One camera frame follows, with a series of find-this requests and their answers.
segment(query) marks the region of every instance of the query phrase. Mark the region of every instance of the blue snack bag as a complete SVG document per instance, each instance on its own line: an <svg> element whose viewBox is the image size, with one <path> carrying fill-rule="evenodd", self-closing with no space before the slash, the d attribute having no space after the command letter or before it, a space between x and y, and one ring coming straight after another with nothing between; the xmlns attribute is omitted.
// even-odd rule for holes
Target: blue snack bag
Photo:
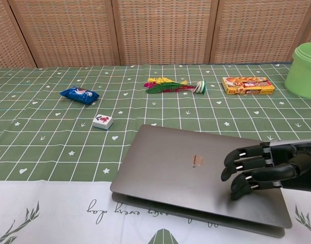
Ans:
<svg viewBox="0 0 311 244"><path fill-rule="evenodd" d="M78 101L84 104L90 104L93 101L97 100L99 97L99 95L92 90L86 90L76 86L64 90L60 94L68 99Z"/></svg>

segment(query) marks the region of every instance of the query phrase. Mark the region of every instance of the orange box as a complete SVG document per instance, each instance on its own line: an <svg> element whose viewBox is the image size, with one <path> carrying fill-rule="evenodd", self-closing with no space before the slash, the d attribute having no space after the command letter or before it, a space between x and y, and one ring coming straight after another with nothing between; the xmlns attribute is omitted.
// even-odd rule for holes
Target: orange box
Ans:
<svg viewBox="0 0 311 244"><path fill-rule="evenodd" d="M223 77L226 94L273 94L275 87L266 77Z"/></svg>

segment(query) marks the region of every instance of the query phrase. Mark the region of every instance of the snack package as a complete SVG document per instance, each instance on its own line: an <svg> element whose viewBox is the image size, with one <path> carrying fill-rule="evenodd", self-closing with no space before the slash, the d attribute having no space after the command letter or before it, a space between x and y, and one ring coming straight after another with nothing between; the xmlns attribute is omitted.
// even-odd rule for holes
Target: snack package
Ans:
<svg viewBox="0 0 311 244"><path fill-rule="evenodd" d="M273 94L274 86L266 77L224 77L226 94Z"/></svg>
<svg viewBox="0 0 311 244"><path fill-rule="evenodd" d="M90 104L93 101L97 100L99 97L99 95L92 90L86 90L76 86L64 90L60 94L68 99L78 101L84 104Z"/></svg>

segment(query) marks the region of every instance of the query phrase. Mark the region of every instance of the green tablecloth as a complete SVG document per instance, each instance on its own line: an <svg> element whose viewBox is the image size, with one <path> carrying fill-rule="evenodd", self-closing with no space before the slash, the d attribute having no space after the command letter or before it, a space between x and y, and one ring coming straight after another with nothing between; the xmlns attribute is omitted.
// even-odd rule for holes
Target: green tablecloth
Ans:
<svg viewBox="0 0 311 244"><path fill-rule="evenodd" d="M0 69L0 180L112 181L142 124L266 141L311 138L311 100L285 89L288 70L287 65ZM192 84L205 80L207 91L148 95L143 84L161 76ZM221 78L227 76L266 76L276 90L226 95ZM83 105L60 96L72 86L100 98ZM113 117L108 131L92 126L97 114Z"/></svg>

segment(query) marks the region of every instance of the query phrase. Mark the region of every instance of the laptop logo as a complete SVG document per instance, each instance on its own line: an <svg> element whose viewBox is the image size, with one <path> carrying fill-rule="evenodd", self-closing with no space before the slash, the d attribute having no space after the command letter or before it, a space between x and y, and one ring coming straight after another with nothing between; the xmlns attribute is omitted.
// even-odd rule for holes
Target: laptop logo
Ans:
<svg viewBox="0 0 311 244"><path fill-rule="evenodd" d="M204 165L204 158L199 155L193 156L193 168L196 168L196 166L203 166Z"/></svg>

